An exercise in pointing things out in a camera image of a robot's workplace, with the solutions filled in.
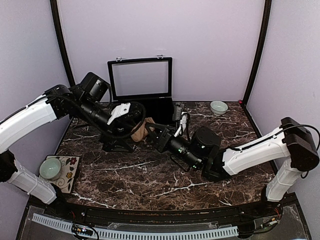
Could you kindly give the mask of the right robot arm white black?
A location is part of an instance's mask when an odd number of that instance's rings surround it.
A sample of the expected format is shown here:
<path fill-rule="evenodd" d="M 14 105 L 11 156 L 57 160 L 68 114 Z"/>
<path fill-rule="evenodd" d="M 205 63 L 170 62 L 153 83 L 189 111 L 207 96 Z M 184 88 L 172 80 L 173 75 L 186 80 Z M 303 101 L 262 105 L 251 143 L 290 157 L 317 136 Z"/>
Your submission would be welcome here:
<path fill-rule="evenodd" d="M 207 180 L 219 182 L 251 167 L 275 159 L 284 159 L 275 177 L 263 189 L 262 201 L 255 213 L 266 217 L 280 202 L 287 190 L 302 173 L 308 173 L 320 163 L 319 144 L 315 144 L 310 125 L 299 124 L 290 117 L 281 120 L 280 127 L 249 143 L 221 148 L 222 139 L 208 127 L 200 127 L 190 141 L 168 126 L 145 125 L 158 152 L 169 151 L 172 161 L 184 162 L 190 169 L 201 170 Z"/>

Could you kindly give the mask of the tan brown sock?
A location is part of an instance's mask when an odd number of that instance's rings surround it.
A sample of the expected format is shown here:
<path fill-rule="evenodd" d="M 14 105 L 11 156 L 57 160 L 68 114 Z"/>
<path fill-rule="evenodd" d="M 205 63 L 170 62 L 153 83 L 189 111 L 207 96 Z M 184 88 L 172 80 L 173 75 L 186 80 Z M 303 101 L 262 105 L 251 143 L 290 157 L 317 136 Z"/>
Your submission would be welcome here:
<path fill-rule="evenodd" d="M 155 121 L 153 120 L 152 117 L 146 117 L 143 121 L 143 124 L 138 128 L 138 125 L 140 123 L 138 123 L 132 130 L 134 131 L 135 129 L 137 129 L 137 131 L 135 133 L 133 133 L 130 137 L 134 142 L 140 142 L 142 141 L 149 133 L 148 130 L 146 128 L 146 123 L 151 123 L 154 124 Z"/>

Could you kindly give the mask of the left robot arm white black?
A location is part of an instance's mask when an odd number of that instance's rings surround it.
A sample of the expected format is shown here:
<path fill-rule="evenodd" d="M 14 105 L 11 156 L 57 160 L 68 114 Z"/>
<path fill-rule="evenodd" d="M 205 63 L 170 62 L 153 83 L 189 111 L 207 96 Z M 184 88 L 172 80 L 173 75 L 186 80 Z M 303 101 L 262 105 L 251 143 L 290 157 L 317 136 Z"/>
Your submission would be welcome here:
<path fill-rule="evenodd" d="M 65 116 L 78 118 L 98 129 L 104 141 L 130 137 L 135 129 L 129 121 L 145 118 L 146 110 L 136 101 L 99 102 L 112 87 L 96 74 L 89 72 L 77 85 L 56 85 L 46 90 L 33 102 L 22 107 L 0 122 L 0 181 L 7 182 L 51 205 L 60 218 L 67 218 L 70 206 L 63 201 L 62 193 L 53 183 L 47 183 L 22 166 L 9 148 L 43 125 Z"/>

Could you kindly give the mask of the black display case glass lid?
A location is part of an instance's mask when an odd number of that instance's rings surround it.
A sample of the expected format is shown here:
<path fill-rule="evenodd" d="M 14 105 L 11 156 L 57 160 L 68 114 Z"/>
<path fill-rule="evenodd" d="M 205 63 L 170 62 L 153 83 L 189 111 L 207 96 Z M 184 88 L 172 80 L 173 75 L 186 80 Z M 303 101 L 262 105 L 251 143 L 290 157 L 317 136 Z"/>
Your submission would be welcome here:
<path fill-rule="evenodd" d="M 174 124 L 172 57 L 112 60 L 107 68 L 113 101 L 137 101 L 155 123 Z"/>

